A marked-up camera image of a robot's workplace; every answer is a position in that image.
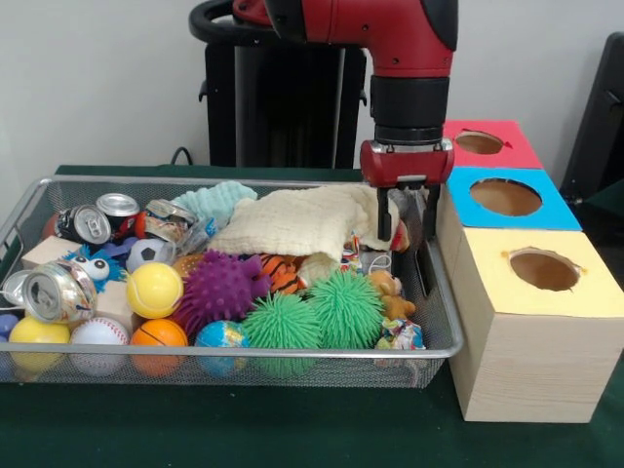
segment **box stack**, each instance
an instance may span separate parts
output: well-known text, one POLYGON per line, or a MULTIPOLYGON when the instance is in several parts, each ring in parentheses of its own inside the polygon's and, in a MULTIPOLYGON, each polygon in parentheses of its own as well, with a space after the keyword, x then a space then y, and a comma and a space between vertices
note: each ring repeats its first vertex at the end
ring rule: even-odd
POLYGON ((449 122, 437 232, 466 342, 464 418, 587 422, 624 344, 624 293, 513 122, 449 122))

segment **white ball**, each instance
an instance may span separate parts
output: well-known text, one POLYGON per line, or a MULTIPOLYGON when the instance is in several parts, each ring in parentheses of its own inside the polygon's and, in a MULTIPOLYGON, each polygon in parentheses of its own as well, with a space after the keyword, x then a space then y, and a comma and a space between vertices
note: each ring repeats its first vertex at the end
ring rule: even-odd
POLYGON ((158 261, 171 265, 175 259, 176 249, 171 242, 165 242, 161 239, 141 239, 136 241, 130 249, 126 269, 132 274, 145 263, 158 261))
MULTIPOLYGON (((96 317, 88 320, 71 334, 70 344, 128 344, 128 331, 116 320, 96 317)), ((123 354, 70 354, 74 367, 86 375, 104 377, 124 365, 123 354)))

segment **blue toy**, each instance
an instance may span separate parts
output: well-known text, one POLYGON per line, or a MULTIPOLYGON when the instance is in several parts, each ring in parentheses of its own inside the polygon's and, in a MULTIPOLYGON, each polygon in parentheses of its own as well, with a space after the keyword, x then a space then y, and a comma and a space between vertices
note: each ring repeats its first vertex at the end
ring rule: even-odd
MULTIPOLYGON (((219 320, 201 329, 195 340, 195 346, 213 348, 249 348, 250 342, 243 332, 243 326, 236 322, 219 320)), ((240 371, 247 363, 246 358, 197 358, 204 371, 215 377, 230 377, 240 371)))
POLYGON ((126 281, 126 270, 105 251, 91 255, 89 247, 82 246, 78 252, 68 253, 63 258, 78 263, 94 280, 98 293, 104 292, 109 281, 126 281))

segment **yellow box top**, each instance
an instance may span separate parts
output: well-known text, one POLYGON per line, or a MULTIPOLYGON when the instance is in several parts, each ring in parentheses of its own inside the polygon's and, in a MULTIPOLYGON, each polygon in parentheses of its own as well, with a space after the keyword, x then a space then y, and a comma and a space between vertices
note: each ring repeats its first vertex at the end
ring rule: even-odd
POLYGON ((624 292, 582 232, 464 232, 496 312, 624 318, 624 292))

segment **yellow ball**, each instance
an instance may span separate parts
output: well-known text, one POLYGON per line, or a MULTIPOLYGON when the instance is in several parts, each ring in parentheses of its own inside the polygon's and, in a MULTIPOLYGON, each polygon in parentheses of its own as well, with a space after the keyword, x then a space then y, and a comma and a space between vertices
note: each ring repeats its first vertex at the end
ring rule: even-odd
MULTIPOLYGON (((12 343, 53 343, 69 342, 69 327, 61 324, 44 324, 32 317, 24 317, 11 330, 9 341, 12 343)), ((22 353, 12 352, 15 363, 31 372, 43 372, 53 367, 61 358, 60 353, 22 353)))
POLYGON ((179 274, 165 263, 145 263, 128 279, 126 296, 130 308, 145 319, 163 319, 176 309, 184 293, 179 274))

